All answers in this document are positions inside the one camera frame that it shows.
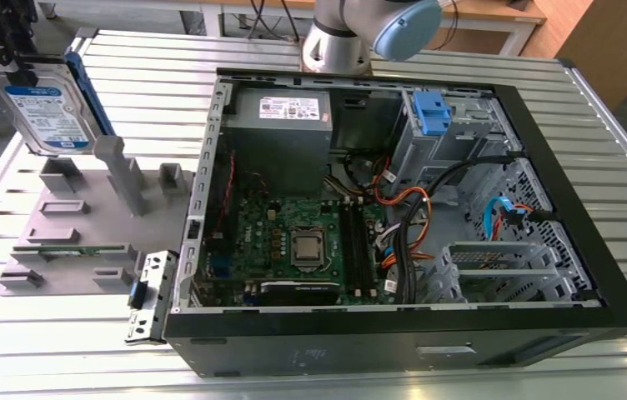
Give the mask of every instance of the ram slot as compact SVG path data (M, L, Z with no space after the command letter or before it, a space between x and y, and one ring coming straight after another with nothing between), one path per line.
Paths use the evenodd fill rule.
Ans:
M341 204L337 209L340 242L342 249L342 268L345 273L345 290L356 297L361 295L361 277L357 271L356 246L353 240L353 220L350 205Z
M374 297L377 294L374 283L372 281L370 269L370 250L368 248L368 228L365 227L365 219L362 215L362 206L356 204L350 209L353 222L353 240L356 246L356 265L360 276L360 285L362 295Z

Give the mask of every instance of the blue drive bay latch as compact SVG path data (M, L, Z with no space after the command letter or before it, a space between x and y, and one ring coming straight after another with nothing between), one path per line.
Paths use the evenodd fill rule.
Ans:
M416 115L422 122L424 136L441 136L450 123L450 107L444 103L438 92L414 92L412 94Z

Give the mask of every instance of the power supply label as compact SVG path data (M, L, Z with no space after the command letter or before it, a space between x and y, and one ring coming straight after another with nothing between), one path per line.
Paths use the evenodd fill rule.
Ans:
M4 87L4 92L23 116L34 139L53 148L85 148L89 138L57 87Z
M317 121L321 118L317 98L262 97L258 101L258 117Z

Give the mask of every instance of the metal bracket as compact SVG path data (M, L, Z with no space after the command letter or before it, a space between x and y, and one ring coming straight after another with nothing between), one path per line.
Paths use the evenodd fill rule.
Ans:
M177 255L173 252L153 252L145 256L142 273L133 283L127 298L130 315L126 345L165 344L162 331L175 266Z

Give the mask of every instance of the hard drive label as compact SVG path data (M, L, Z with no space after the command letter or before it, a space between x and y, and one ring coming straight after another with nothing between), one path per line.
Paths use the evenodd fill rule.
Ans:
M37 135L35 139L53 148L85 148L89 139L73 107L55 87L7 86L4 92Z

